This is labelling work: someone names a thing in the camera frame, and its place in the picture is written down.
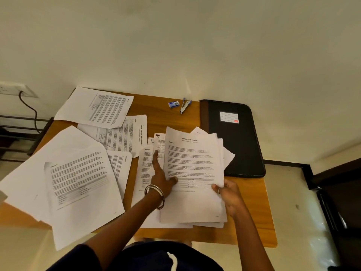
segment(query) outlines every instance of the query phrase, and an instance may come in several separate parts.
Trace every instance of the metal rack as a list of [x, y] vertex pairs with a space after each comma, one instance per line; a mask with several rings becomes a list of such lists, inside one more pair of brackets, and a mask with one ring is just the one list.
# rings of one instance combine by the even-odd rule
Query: metal rack
[[[35, 120], [34, 118], [6, 116], [6, 115], [0, 115], [0, 118], [30, 120], [30, 121]], [[18, 140], [34, 141], [33, 145], [30, 147], [29, 150], [11, 149], [9, 147], [0, 146], [0, 152], [2, 153], [1, 156], [5, 152], [26, 153], [28, 156], [31, 156], [32, 154], [34, 154], [35, 149], [38, 147], [40, 141], [43, 139], [45, 133], [48, 131], [49, 127], [51, 126], [52, 122], [54, 121], [54, 118], [52, 117], [49, 120], [37, 119], [37, 121], [47, 122], [47, 124], [45, 125], [45, 127], [43, 129], [38, 129], [40, 131], [40, 134], [24, 134], [24, 133], [19, 133], [19, 132], [8, 132], [8, 131], [4, 131], [3, 133], [0, 133], [0, 140], [7, 139], [7, 141], [10, 141], [10, 142], [12, 142], [11, 141], [12, 139], [13, 139], [13, 141], [18, 141]], [[0, 129], [4, 130], [5, 127], [13, 128], [13, 129], [37, 130], [36, 128], [32, 128], [32, 127], [11, 126], [11, 125], [0, 124]], [[12, 162], [18, 162], [18, 163], [24, 162], [22, 160], [10, 160], [10, 159], [3, 159], [3, 158], [0, 158], [0, 161], [12, 161]]]

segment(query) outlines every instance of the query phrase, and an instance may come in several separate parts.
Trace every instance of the white drawstring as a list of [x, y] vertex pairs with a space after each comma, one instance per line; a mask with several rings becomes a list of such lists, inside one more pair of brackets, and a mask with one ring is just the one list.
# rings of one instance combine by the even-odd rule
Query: white drawstring
[[173, 261], [173, 265], [172, 265], [172, 268], [171, 268], [170, 271], [176, 271], [176, 270], [177, 270], [177, 266], [178, 266], [178, 260], [177, 260], [176, 256], [173, 255], [173, 254], [171, 254], [171, 253], [169, 253], [169, 252], [167, 252], [167, 254], [168, 254], [169, 258], [171, 258], [172, 261]]

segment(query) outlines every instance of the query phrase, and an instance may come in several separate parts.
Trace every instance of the electrical socket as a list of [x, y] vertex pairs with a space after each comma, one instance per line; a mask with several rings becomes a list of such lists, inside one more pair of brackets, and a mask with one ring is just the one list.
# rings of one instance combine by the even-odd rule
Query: electrical socket
[[38, 96], [25, 84], [0, 81], [0, 94], [18, 96], [20, 91], [23, 91], [21, 94], [23, 97], [38, 98]]

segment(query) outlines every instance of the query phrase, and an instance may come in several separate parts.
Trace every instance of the forearm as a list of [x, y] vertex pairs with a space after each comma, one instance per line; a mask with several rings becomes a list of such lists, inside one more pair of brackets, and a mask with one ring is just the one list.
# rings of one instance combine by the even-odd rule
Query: forearm
[[147, 216], [160, 203], [160, 195], [151, 189], [136, 205], [106, 225], [100, 233], [85, 243], [94, 250], [103, 269], [110, 265], [114, 257], [134, 236]]
[[234, 215], [234, 222], [242, 270], [274, 271], [246, 205]]

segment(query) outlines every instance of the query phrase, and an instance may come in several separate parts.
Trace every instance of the tile floor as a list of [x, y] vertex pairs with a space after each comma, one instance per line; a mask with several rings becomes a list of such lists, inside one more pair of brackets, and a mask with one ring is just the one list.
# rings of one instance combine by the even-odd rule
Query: tile floor
[[[15, 158], [26, 157], [17, 154]], [[18, 165], [0, 162], [0, 179]], [[265, 182], [278, 239], [277, 248], [266, 250], [275, 270], [324, 271], [327, 266], [337, 264], [325, 218], [315, 193], [307, 189], [301, 169], [266, 165]], [[0, 194], [0, 199], [4, 199], [4, 195]], [[45, 270], [91, 236], [55, 251], [49, 230], [0, 227], [1, 270]], [[241, 270], [235, 245], [193, 242], [193, 247], [226, 271]]]

